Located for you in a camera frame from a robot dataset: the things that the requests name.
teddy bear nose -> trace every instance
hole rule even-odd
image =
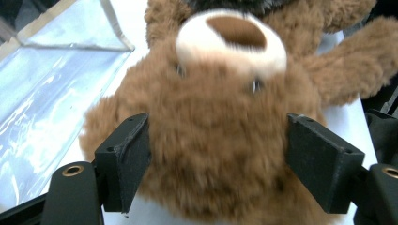
[[[176,39],[180,65],[225,64],[237,74],[271,77],[286,71],[286,51],[278,35],[251,14],[210,10],[186,21]]]

clear plastic sheet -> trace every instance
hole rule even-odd
[[[39,195],[129,54],[19,49],[0,62],[0,208]]]
[[[115,23],[113,22],[115,18],[108,17],[105,13],[113,13],[111,5],[109,0],[103,2],[108,3],[108,8],[102,8],[100,0],[84,0],[74,2],[68,10],[61,13],[61,9],[55,5],[40,16],[45,22],[47,18],[51,19],[41,30],[36,32],[37,27],[41,27],[42,24],[40,20],[35,21],[33,25],[25,27],[18,34],[18,39],[24,45],[34,46],[101,48],[117,51],[132,49],[132,45],[124,43],[121,37],[116,35],[114,27],[117,28],[117,24],[111,24]]]
[[[130,56],[113,13],[62,0],[0,46],[0,213],[41,193]]]

teddy bear arm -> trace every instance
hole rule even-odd
[[[92,161],[100,144],[116,129],[117,102],[115,97],[102,98],[85,115],[84,133],[79,136],[79,145],[84,159]]]
[[[181,0],[148,0],[145,11],[146,42],[151,48],[158,40],[176,35],[191,10]]]
[[[324,106],[375,95],[398,71],[398,22],[376,19],[331,52],[306,58],[304,66]]]
[[[376,0],[332,0],[325,14],[326,20],[324,32],[335,33],[360,22],[372,8]]]

teddy bear head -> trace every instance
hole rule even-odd
[[[142,87],[152,151],[144,193],[201,219],[231,217],[238,200],[249,209],[264,193],[291,197],[287,114],[323,117],[307,72],[269,27],[232,11],[198,14],[136,69],[151,81]]]

bolt hole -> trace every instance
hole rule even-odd
[[[83,171],[84,167],[83,166],[71,166],[66,168],[63,172],[62,175],[64,176],[74,176]]]
[[[393,168],[384,168],[383,172],[387,174],[388,176],[394,177],[395,179],[398,179],[398,171],[393,169]]]

